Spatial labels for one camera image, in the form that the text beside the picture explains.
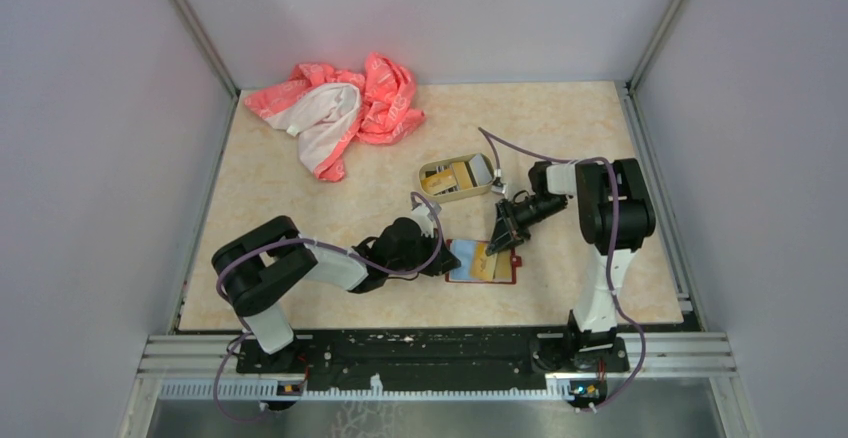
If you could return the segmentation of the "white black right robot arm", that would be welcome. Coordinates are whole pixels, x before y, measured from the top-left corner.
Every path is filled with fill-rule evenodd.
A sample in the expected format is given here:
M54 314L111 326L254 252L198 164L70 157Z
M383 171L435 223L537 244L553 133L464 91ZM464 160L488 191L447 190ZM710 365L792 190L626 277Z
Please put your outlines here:
M488 255L513 250L531 238L531 226L574 201L581 236L589 247L586 283L570 310L563 342L534 351L538 368L588 370L593 365L627 364L617 336L618 294L628 268L656 229L656 215L640 164L635 158L584 160L576 164L538 161L528 172L524 199L503 198L496 205Z

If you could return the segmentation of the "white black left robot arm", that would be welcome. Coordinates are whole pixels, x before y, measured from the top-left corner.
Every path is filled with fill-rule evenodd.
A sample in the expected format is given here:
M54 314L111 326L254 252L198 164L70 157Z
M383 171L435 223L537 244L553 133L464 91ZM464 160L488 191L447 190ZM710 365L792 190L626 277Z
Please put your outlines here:
M290 217L278 216L219 248L211 265L217 292L257 341L263 362L285 372L297 364L300 346L279 302L295 285L313 281L363 294L391 278L444 275L461 261L428 216L397 218L349 248L307 238Z

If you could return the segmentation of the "red card holder wallet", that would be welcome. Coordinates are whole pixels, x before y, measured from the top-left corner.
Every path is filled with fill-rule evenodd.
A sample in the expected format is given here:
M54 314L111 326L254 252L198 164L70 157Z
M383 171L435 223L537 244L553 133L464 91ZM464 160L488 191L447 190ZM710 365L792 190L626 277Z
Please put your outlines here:
M514 285L523 261L514 250L487 255L487 242L448 240L449 251L459 259L460 266L445 274L452 284Z

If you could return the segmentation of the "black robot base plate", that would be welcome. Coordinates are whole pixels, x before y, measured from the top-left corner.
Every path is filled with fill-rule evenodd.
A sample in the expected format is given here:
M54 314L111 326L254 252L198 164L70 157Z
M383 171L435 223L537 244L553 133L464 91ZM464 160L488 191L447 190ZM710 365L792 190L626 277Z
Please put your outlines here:
M242 375L303 374L309 391L364 390L377 375L390 391L492 391L541 389L548 373L629 372L625 366L586 370L538 368L534 351L560 345L565 326L424 329L303 330L282 351L269 355L245 341L236 354Z

